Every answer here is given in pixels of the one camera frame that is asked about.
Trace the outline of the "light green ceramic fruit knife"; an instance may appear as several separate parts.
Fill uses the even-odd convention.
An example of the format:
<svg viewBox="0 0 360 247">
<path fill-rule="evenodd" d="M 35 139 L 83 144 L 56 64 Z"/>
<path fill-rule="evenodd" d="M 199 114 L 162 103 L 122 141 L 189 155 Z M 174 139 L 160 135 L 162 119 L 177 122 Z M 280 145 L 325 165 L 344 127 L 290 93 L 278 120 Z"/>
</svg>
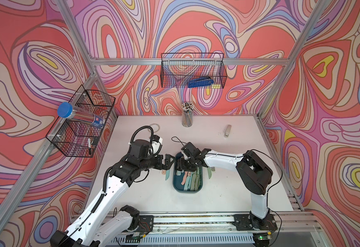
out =
<svg viewBox="0 0 360 247">
<path fill-rule="evenodd" d="M 207 168 L 208 178 L 211 179 L 212 177 L 212 169 L 210 167 Z"/>
</svg>

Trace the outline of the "light blue ceramic fruit knife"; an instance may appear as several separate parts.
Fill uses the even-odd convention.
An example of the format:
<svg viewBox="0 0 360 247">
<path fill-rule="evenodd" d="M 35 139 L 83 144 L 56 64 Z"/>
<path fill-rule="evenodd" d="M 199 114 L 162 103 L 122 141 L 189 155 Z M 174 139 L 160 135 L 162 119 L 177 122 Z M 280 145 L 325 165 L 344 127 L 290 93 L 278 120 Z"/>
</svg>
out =
<svg viewBox="0 0 360 247">
<path fill-rule="evenodd" d="M 165 180 L 167 181 L 170 177 L 170 170 L 167 170 L 165 173 Z"/>
</svg>

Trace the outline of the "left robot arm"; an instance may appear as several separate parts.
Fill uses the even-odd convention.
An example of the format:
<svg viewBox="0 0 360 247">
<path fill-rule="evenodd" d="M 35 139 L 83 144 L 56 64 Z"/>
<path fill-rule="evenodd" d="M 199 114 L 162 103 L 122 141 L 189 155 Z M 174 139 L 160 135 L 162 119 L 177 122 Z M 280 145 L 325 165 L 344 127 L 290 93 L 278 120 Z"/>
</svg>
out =
<svg viewBox="0 0 360 247">
<path fill-rule="evenodd" d="M 154 135 L 152 141 L 130 142 L 128 153 L 108 168 L 99 194 L 84 212 L 65 230 L 57 230 L 50 239 L 52 247 L 104 247 L 125 230 L 138 228 L 140 212 L 132 206 L 122 207 L 117 215 L 104 219 L 118 199 L 136 183 L 143 171 L 168 170 L 159 153 L 163 139 Z"/>
</svg>

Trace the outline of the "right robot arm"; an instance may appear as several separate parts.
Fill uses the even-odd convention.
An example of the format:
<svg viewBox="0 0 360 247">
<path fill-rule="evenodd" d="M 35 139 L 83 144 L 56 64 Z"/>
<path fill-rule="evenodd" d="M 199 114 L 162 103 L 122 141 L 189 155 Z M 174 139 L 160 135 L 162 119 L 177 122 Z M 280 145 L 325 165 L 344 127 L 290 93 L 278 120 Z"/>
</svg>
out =
<svg viewBox="0 0 360 247">
<path fill-rule="evenodd" d="M 272 216 L 268 207 L 268 186 L 272 182 L 272 169 L 255 153 L 229 154 L 211 149 L 199 150 L 188 142 L 182 147 L 183 156 L 175 163 L 179 171 L 195 172 L 198 168 L 223 168 L 236 172 L 251 193 L 251 211 L 245 220 L 237 220 L 238 230 L 268 230 Z"/>
</svg>

